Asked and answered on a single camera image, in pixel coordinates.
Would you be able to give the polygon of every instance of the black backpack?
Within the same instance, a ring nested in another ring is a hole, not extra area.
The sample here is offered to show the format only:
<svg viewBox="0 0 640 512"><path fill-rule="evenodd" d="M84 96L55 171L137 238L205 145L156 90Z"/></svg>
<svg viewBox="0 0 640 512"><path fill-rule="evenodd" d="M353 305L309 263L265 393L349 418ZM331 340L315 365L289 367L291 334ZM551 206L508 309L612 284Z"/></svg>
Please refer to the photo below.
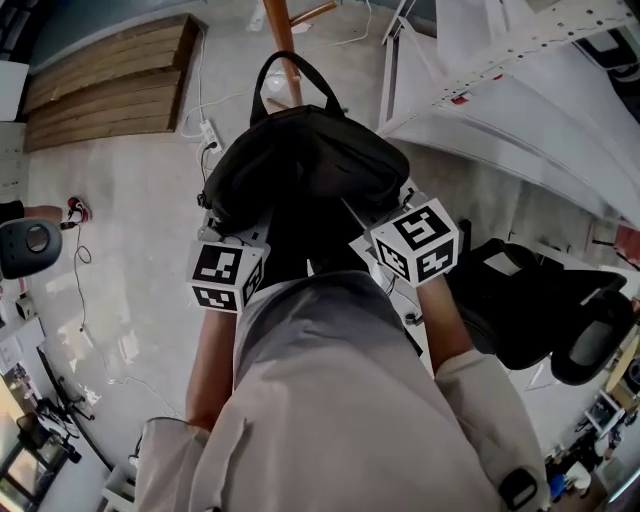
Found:
<svg viewBox="0 0 640 512"><path fill-rule="evenodd" d="M269 115L260 90L271 64L287 58L327 97L325 108L295 107ZM409 176L409 162L391 144L345 117L333 91L307 61L280 51L260 70L249 129L227 149L204 187L204 206L218 226L253 226L283 199L344 198L362 207L392 209Z"/></svg>

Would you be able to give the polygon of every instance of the white metal frame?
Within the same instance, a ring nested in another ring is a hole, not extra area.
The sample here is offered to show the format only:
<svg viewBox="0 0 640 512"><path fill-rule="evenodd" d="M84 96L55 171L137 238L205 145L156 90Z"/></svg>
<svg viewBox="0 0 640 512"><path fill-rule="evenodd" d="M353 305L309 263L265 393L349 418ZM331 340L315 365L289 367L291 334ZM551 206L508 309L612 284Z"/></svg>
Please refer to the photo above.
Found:
<svg viewBox="0 0 640 512"><path fill-rule="evenodd" d="M400 2L382 39L382 44L387 44L387 52L400 30L402 18L408 15L415 0L407 9L406 3L407 0ZM473 55L460 69L437 82L427 91L423 107L392 115L389 119L388 107L385 109L384 105L389 105L391 91L390 87L385 87L378 134L389 136L406 123L429 115L434 107L459 97L474 85L500 76L507 64L522 61L532 54L557 49L586 35L594 35L635 21L631 10L622 0L559 0L532 15L517 30L499 36L489 47ZM387 65L385 77L389 72Z"/></svg>

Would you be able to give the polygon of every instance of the shirt sleeve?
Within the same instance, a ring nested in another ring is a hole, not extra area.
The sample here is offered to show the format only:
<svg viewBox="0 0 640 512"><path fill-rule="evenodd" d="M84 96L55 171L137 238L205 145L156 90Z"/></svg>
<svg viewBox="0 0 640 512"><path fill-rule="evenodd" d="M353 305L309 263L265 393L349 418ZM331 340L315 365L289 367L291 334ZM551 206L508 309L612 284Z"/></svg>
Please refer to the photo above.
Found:
<svg viewBox="0 0 640 512"><path fill-rule="evenodd" d="M187 512L198 462L209 433L171 418L150 420L140 445L138 512Z"/></svg>
<svg viewBox="0 0 640 512"><path fill-rule="evenodd" d="M549 504L544 459L527 411L497 358L472 350L446 361L436 384L453 410L480 464L496 489L517 468L538 491L521 511Z"/></svg>

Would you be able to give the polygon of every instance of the person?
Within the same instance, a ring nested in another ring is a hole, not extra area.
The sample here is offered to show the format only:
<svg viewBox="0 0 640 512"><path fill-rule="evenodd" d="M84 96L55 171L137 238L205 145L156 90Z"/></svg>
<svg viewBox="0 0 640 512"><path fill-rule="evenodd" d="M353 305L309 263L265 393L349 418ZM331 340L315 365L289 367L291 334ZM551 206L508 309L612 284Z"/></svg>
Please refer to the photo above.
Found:
<svg viewBox="0 0 640 512"><path fill-rule="evenodd" d="M371 276L327 267L259 290L239 318L206 311L186 422L145 425L136 509L505 510L516 469L535 491L519 510L547 506L522 401L445 278L417 288L433 379Z"/></svg>
<svg viewBox="0 0 640 512"><path fill-rule="evenodd" d="M60 226L61 229L70 229L91 219L91 210L82 199L71 197L67 206L68 211L63 222L62 208L57 206L24 206L22 201L0 203L0 225L17 219L44 219Z"/></svg>

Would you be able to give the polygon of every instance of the backpack handle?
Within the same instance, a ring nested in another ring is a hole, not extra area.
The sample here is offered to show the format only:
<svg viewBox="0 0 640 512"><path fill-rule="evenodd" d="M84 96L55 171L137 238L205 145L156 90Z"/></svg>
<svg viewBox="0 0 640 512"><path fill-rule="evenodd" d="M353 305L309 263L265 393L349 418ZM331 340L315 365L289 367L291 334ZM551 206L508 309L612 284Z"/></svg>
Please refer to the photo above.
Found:
<svg viewBox="0 0 640 512"><path fill-rule="evenodd" d="M260 70L258 81L256 82L256 88L253 91L253 107L251 109L251 119L249 121L250 126L253 126L254 124L262 121L263 119L266 119L269 116L264 103L262 103L262 96L260 96L260 91L262 90L264 81L267 78L267 71L269 71L269 68L271 67L273 62L279 58L289 59L291 62L293 62L302 72L302 74L306 76L309 81L327 97L327 105L325 106L326 110L334 115L344 117L344 112L342 112L342 107L340 107L340 103L338 103L338 98L336 98L336 95L333 94L331 87L329 87L329 84L324 78L322 78L322 75L318 73L316 68L314 68L299 55L293 52L282 50L271 55L271 57L267 59L267 62L264 63L264 66L262 66L262 69Z"/></svg>

